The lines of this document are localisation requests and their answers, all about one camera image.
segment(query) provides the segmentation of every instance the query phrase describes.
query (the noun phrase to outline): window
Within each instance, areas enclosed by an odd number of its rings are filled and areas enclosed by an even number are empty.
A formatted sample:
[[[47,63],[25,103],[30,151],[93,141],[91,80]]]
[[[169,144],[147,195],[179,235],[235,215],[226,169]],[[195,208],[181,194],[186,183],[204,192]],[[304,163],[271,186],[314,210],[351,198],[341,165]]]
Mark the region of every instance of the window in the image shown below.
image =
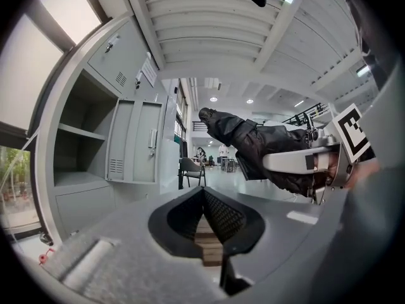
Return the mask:
[[[76,44],[101,23],[87,0],[40,1]]]
[[[28,130],[44,83],[62,52],[23,15],[0,56],[0,120]]]
[[[0,187],[11,162],[13,169],[0,189],[0,217],[4,229],[23,232],[40,227],[30,182],[30,152],[0,146]]]
[[[177,93],[177,115],[175,123],[175,133],[177,136],[185,139],[185,131],[187,126],[187,111],[188,105],[184,97],[183,88],[180,84]]]

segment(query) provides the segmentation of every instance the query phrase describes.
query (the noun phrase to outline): chair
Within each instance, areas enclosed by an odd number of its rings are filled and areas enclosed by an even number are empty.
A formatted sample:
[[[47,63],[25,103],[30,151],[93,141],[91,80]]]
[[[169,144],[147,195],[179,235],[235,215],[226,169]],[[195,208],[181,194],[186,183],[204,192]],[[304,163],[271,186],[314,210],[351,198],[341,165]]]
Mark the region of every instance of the chair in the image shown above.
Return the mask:
[[[182,161],[180,163],[180,170],[182,172],[187,171],[185,174],[183,174],[183,176],[187,177],[187,181],[189,182],[189,187],[190,187],[190,178],[197,178],[198,186],[200,186],[201,177],[204,177],[204,185],[207,186],[204,165],[201,165],[201,166],[196,165],[191,159],[182,158]]]

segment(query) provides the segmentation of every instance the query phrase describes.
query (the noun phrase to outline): ceiling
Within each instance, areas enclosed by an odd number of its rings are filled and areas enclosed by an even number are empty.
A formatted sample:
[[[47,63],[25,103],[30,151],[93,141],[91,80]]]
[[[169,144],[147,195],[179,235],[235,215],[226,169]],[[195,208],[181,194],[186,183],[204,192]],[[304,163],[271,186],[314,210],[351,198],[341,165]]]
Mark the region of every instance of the ceiling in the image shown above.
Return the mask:
[[[130,2],[160,78],[192,78],[195,110],[216,96],[217,108],[288,115],[319,102],[364,108],[377,95],[370,74],[357,76],[364,62],[344,0]]]
[[[211,147],[213,148],[219,148],[222,144],[220,141],[217,141],[216,139],[213,138],[206,139],[205,137],[193,137],[192,143],[193,145],[204,146],[204,148],[205,146],[208,147],[209,145],[211,145]]]

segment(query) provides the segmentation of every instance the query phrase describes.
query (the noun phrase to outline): locker door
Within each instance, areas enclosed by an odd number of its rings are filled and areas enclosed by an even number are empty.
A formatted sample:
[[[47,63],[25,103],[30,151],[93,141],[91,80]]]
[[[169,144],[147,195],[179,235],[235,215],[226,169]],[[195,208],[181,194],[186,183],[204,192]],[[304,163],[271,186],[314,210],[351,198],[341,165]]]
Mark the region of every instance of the locker door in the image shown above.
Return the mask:
[[[157,182],[156,171],[158,163],[159,136],[162,127],[159,127],[161,118],[161,104],[143,102],[140,111],[137,137],[134,154],[134,181]]]
[[[119,100],[108,146],[107,180],[158,183],[163,104]]]
[[[146,60],[146,47],[137,29],[127,22],[110,36],[89,60],[89,65],[128,98],[135,96],[135,78]]]

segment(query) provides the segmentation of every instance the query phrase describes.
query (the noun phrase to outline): locker handle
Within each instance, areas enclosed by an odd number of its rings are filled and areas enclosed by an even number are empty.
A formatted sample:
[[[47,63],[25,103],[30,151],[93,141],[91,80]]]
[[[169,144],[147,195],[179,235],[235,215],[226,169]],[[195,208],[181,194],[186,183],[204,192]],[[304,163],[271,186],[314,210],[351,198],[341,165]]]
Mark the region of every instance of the locker handle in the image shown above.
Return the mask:
[[[107,43],[107,47],[106,47],[106,51],[104,52],[105,54],[110,52],[114,45],[120,40],[120,36],[119,35],[115,35],[112,39],[110,39]]]
[[[151,129],[149,132],[149,143],[148,143],[148,148],[151,149],[150,156],[154,156],[156,152],[156,140],[158,138],[158,130],[157,129]]]

